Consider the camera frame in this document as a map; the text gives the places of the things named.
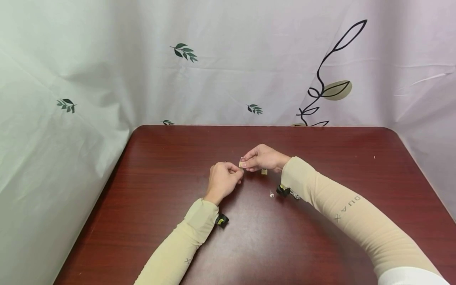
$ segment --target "tabletop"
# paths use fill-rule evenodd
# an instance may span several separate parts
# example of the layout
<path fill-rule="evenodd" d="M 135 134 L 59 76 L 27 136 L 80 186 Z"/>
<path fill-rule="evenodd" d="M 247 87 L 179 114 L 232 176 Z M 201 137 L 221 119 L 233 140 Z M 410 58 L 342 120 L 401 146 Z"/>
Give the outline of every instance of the tabletop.
<path fill-rule="evenodd" d="M 379 127 L 141 126 L 84 226 L 56 285 L 133 284 L 207 188 L 218 161 L 264 143 L 299 156 L 372 202 L 456 284 L 456 225 L 399 137 Z M 246 173 L 220 204 L 229 218 L 181 284 L 376 284 L 367 255 L 302 200 L 270 192 L 280 175 Z"/>

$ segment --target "hand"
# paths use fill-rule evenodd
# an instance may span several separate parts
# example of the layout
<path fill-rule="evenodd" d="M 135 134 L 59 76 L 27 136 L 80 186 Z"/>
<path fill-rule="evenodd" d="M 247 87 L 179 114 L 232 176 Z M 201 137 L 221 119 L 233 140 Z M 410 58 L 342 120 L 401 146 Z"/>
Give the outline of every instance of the hand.
<path fill-rule="evenodd" d="M 260 144 L 244 155 L 245 162 L 242 168 L 246 171 L 257 171 L 262 168 L 272 169 L 274 172 L 280 173 L 285 164 L 291 159 L 267 145 Z"/>
<path fill-rule="evenodd" d="M 231 162 L 217 162 L 211 167 L 209 185 L 203 200 L 214 203 L 216 206 L 233 192 L 236 184 L 241 183 L 244 171 Z"/>

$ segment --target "arm sleeve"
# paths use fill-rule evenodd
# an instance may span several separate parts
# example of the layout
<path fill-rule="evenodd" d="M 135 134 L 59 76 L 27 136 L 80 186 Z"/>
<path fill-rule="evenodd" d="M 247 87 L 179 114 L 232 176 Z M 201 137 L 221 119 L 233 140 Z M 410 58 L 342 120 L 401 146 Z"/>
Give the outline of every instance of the arm sleeve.
<path fill-rule="evenodd" d="M 378 278 L 398 267 L 424 269 L 440 276 L 412 238 L 373 204 L 318 173 L 302 159 L 290 159 L 282 171 L 281 183 L 359 244 L 372 260 Z"/>
<path fill-rule="evenodd" d="M 218 207 L 198 199 L 184 220 L 155 250 L 135 285 L 178 285 L 196 250 L 206 241 L 214 227 Z"/>

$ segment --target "person's left hand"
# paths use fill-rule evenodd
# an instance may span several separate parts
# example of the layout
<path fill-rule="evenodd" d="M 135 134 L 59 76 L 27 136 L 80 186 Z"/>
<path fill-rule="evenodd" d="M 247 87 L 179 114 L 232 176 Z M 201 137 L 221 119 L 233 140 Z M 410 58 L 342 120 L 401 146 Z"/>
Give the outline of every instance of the person's left hand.
<path fill-rule="evenodd" d="M 231 162 L 217 162 L 211 167 L 209 185 L 203 200 L 214 203 L 216 206 L 233 192 L 236 184 L 241 183 L 244 171 Z"/>

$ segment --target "white curtain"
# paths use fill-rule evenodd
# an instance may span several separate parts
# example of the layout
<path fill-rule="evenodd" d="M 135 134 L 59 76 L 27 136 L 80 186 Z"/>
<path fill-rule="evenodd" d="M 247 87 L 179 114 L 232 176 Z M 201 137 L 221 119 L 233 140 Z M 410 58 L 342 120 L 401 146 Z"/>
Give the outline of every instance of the white curtain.
<path fill-rule="evenodd" d="M 456 217 L 455 14 L 452 0 L 0 0 L 0 283 L 53 282 L 143 124 L 387 127 Z"/>

